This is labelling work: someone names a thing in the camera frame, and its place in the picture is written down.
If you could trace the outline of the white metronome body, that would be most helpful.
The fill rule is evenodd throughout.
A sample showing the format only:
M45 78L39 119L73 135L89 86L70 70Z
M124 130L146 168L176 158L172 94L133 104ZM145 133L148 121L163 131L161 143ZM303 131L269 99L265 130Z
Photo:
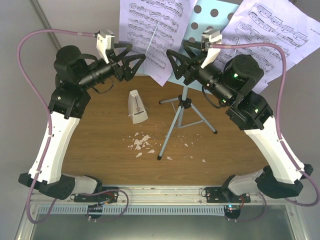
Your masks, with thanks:
M133 124L140 124L148 119L147 110L139 92L136 89L129 92L128 116Z

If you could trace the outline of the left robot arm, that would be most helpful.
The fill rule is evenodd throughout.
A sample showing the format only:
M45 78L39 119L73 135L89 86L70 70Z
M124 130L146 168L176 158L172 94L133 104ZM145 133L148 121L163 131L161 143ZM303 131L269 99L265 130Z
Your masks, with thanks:
M62 165L72 134L79 124L91 96L89 89L108 78L130 81L146 59L145 54L129 54L130 43L116 43L105 51L107 60L81 53L74 45L56 53L53 67L56 87L48 104L51 124L47 126L37 158L18 182L59 200L85 194L92 202L103 197L103 183L96 177L62 173Z

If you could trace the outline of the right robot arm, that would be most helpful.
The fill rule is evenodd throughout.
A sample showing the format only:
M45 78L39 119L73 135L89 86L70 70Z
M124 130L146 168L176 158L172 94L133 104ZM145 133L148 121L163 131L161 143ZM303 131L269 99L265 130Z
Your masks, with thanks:
M267 166L257 172L230 176L221 187L223 200L232 203L242 194L257 192L273 199L297 197L303 189L302 179L313 168L292 161L292 151L277 135L273 110L265 98L254 92L264 71L248 54L236 55L220 70L212 61L205 61L209 51L201 47L200 43L184 41L185 54L171 49L166 52L175 77L183 78L185 85L197 81L215 96L230 120L251 138L267 161Z

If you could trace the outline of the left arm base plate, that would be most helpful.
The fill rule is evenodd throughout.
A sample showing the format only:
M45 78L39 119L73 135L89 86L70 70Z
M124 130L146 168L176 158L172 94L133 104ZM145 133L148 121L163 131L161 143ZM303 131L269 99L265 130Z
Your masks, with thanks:
M101 190L97 191L97 193L103 191L108 192L95 196L72 194L70 199L76 203L116 203L118 201L118 189L119 188L116 186L103 186Z

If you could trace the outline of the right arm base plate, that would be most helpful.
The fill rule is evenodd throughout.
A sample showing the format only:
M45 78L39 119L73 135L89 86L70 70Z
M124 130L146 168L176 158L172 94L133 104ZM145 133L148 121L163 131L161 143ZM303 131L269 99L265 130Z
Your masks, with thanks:
M221 187L206 187L205 197L207 203L250 203L251 197L245 193L235 195L228 188Z

